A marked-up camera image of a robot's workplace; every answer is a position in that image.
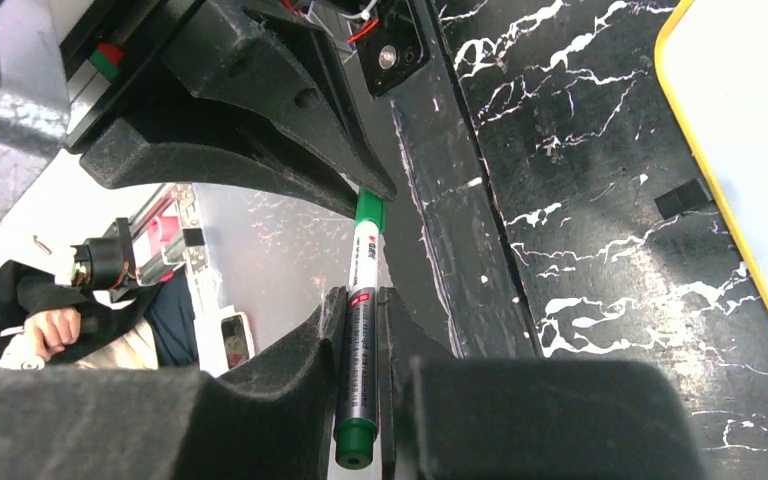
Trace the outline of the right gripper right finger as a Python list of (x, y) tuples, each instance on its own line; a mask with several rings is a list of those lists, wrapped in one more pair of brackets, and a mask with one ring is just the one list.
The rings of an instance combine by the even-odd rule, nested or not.
[(379, 292), (386, 479), (705, 479), (657, 368), (623, 360), (458, 359)]

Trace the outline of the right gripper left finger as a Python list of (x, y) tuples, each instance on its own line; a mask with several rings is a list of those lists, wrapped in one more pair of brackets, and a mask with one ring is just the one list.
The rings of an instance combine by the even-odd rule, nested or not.
[(347, 294), (252, 359), (0, 370), (0, 479), (323, 479)]

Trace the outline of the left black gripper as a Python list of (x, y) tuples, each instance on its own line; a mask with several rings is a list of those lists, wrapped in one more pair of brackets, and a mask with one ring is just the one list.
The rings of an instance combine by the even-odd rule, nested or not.
[[(336, 48), (277, 1), (94, 1), (67, 35), (85, 113), (66, 151), (101, 186), (206, 183), (353, 217), (364, 187), (397, 187), (375, 153)], [(225, 124), (232, 112), (262, 120)]]

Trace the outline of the green whiteboard marker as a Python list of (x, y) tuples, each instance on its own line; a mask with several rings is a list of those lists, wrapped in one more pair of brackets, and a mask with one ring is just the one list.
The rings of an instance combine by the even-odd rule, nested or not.
[(376, 296), (380, 235), (372, 222), (355, 224), (334, 424), (335, 460), (348, 470), (371, 465), (378, 436)]

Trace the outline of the green marker cap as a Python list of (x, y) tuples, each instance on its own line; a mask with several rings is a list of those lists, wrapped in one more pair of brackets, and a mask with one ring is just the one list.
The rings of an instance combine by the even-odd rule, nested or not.
[(366, 221), (372, 222), (378, 232), (383, 233), (386, 229), (386, 206), (377, 195), (366, 188), (361, 188), (358, 192), (355, 224), (359, 225)]

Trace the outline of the yellow framed whiteboard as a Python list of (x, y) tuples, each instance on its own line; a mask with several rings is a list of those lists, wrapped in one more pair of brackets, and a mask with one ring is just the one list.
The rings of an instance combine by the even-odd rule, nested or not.
[(682, 1), (660, 85), (768, 310), (768, 1)]

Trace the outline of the operator's bare hand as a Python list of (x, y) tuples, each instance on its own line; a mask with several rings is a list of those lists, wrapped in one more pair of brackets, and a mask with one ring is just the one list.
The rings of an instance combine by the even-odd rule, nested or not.
[(38, 312), (23, 325), (24, 337), (44, 361), (74, 344), (80, 333), (81, 315), (72, 307)]

